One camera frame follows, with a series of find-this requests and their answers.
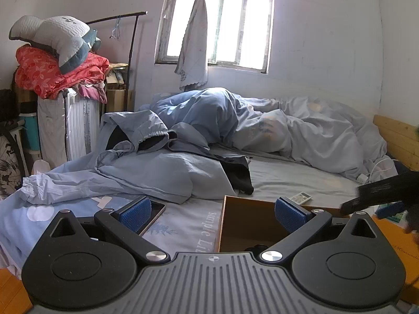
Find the light blue jacket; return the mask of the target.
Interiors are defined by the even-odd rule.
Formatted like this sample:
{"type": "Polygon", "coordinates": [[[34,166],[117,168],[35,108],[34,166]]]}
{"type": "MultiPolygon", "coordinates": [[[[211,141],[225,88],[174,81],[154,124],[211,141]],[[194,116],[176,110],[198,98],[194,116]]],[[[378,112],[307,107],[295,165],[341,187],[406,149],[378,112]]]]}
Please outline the light blue jacket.
{"type": "Polygon", "coordinates": [[[166,126],[152,111],[104,117],[97,149],[23,179],[1,201],[1,267],[18,274],[59,211],[90,217],[138,197],[166,211],[146,238],[169,254],[213,252],[225,196],[253,193],[245,157],[213,155],[187,123],[166,126]]]}

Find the smartphone with pink case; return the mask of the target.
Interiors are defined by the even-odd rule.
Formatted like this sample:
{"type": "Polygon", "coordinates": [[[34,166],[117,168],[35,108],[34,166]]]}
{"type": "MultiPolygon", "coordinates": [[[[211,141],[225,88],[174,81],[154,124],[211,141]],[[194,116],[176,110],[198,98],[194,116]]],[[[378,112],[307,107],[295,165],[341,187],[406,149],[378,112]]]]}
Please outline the smartphone with pink case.
{"type": "Polygon", "coordinates": [[[113,211],[112,216],[131,231],[143,235],[165,208],[165,204],[143,196],[113,211]]]}

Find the black garment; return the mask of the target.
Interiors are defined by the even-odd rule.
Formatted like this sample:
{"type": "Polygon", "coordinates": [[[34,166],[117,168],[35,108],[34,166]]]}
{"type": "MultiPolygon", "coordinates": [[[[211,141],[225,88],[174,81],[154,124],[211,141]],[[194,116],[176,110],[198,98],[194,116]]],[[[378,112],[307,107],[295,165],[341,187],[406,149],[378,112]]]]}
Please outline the black garment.
{"type": "Polygon", "coordinates": [[[253,194],[249,163],[244,156],[212,154],[182,135],[189,126],[136,130],[116,126],[97,159],[97,170],[129,190],[173,203],[191,197],[216,200],[237,191],[253,194]]]}

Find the wooden headboard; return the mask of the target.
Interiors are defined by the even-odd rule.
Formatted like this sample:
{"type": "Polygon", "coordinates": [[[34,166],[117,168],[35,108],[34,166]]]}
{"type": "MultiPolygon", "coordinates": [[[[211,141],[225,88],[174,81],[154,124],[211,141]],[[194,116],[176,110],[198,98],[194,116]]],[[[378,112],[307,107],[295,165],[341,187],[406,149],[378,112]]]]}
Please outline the wooden headboard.
{"type": "Polygon", "coordinates": [[[373,123],[387,142],[388,153],[410,170],[418,171],[418,126],[375,115],[373,123]]]}

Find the red folded blanket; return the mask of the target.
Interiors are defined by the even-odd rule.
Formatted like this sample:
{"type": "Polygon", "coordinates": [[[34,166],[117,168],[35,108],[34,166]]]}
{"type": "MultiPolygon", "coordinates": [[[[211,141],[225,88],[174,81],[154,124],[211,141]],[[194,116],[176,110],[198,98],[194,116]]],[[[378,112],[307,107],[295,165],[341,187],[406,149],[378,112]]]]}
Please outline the red folded blanket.
{"type": "Polygon", "coordinates": [[[56,99],[67,88],[75,87],[82,97],[107,103],[104,81],[109,60],[94,53],[78,68],[63,75],[58,60],[44,50],[24,45],[16,50],[19,66],[15,74],[17,87],[35,92],[41,99],[56,99]]]}

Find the grey blue duvet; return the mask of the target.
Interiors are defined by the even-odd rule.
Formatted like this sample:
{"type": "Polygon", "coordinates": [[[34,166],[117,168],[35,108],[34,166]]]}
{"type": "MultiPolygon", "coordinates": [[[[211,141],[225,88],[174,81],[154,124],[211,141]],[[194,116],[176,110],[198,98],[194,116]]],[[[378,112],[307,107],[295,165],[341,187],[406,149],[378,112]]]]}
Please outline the grey blue duvet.
{"type": "MultiPolygon", "coordinates": [[[[246,98],[223,87],[160,94],[141,110],[157,114],[168,128],[187,123],[209,144],[264,152],[356,181],[387,155],[373,122],[350,106],[318,97],[246,98]]],[[[372,182],[398,174],[384,162],[372,182]]]]}

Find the black clothes rack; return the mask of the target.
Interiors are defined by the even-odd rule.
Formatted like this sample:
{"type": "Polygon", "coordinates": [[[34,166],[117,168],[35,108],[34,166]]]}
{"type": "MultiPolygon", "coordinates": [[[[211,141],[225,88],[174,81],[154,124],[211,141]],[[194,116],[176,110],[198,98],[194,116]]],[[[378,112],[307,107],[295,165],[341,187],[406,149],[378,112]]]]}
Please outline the black clothes rack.
{"type": "Polygon", "coordinates": [[[148,15],[147,11],[131,12],[114,16],[105,16],[88,21],[87,24],[96,28],[103,41],[104,48],[100,54],[109,58],[111,63],[127,64],[124,74],[124,101],[122,111],[128,111],[131,93],[131,69],[133,68],[134,47],[140,19],[148,15]]]}

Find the white remote control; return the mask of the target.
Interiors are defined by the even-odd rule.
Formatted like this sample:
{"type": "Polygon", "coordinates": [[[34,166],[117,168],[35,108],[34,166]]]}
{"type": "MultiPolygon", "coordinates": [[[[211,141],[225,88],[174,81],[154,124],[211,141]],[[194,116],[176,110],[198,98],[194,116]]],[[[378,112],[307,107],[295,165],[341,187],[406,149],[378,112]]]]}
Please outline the white remote control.
{"type": "Polygon", "coordinates": [[[307,203],[308,201],[311,201],[312,196],[305,192],[300,192],[299,194],[295,194],[294,196],[290,197],[290,200],[300,206],[307,203]]]}

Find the orange box lid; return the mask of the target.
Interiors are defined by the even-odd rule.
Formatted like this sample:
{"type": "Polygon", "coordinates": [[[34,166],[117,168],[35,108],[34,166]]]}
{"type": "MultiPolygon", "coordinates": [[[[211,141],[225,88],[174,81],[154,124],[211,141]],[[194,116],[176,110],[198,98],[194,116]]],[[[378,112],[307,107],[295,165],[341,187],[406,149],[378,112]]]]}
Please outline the orange box lid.
{"type": "Polygon", "coordinates": [[[390,218],[378,219],[372,216],[381,232],[390,242],[406,269],[406,284],[418,288],[418,245],[413,242],[413,235],[404,233],[406,216],[398,214],[390,218]]]}

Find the cardboard boxes stack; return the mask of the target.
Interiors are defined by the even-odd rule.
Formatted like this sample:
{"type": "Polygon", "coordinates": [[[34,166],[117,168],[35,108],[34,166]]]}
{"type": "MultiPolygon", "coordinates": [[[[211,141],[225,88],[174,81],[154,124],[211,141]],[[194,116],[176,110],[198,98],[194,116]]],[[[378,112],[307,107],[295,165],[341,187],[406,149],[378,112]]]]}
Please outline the cardboard boxes stack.
{"type": "Polygon", "coordinates": [[[134,109],[134,91],[128,85],[129,65],[111,63],[105,79],[107,104],[103,112],[132,111],[134,109]]]}

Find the white curtain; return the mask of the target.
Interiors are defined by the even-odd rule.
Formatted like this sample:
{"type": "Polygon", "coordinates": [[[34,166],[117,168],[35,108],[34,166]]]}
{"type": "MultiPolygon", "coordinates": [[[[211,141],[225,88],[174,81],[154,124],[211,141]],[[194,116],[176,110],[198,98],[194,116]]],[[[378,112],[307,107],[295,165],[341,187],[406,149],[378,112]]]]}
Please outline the white curtain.
{"type": "Polygon", "coordinates": [[[207,83],[207,29],[206,0],[194,0],[175,69],[182,92],[207,83]]]}

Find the white grey pillow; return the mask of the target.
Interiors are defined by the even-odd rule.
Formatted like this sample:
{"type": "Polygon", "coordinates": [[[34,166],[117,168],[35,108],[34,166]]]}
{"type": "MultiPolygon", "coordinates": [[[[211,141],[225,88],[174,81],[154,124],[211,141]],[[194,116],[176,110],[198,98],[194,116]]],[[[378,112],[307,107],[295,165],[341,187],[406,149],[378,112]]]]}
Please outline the white grey pillow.
{"type": "Polygon", "coordinates": [[[53,54],[63,75],[76,70],[86,61],[88,54],[97,51],[101,45],[97,31],[72,16],[47,19],[22,16],[11,27],[9,39],[27,42],[53,54]]]}

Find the orange cardboard box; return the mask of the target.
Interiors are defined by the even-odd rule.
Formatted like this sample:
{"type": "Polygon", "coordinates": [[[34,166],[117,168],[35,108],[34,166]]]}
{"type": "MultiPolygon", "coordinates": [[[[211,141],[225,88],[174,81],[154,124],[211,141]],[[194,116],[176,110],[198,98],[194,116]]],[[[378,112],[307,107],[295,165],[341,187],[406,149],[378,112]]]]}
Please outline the orange cardboard box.
{"type": "MultiPolygon", "coordinates": [[[[226,196],[222,206],[217,236],[216,252],[245,252],[247,247],[266,245],[271,247],[289,233],[275,219],[274,202],[226,196]]],[[[337,208],[302,205],[308,211],[323,209],[332,215],[332,223],[325,228],[310,244],[323,237],[333,236],[335,225],[345,225],[349,218],[337,208]]]]}

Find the window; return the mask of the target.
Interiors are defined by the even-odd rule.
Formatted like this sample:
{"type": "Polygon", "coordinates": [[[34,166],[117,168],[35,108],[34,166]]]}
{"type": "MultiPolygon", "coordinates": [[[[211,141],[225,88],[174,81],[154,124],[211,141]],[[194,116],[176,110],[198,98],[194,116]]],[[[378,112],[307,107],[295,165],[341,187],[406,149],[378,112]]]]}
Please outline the window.
{"type": "MultiPolygon", "coordinates": [[[[209,65],[265,74],[275,0],[206,0],[209,65]]],[[[194,0],[165,0],[157,63],[176,64],[194,0]]]]}

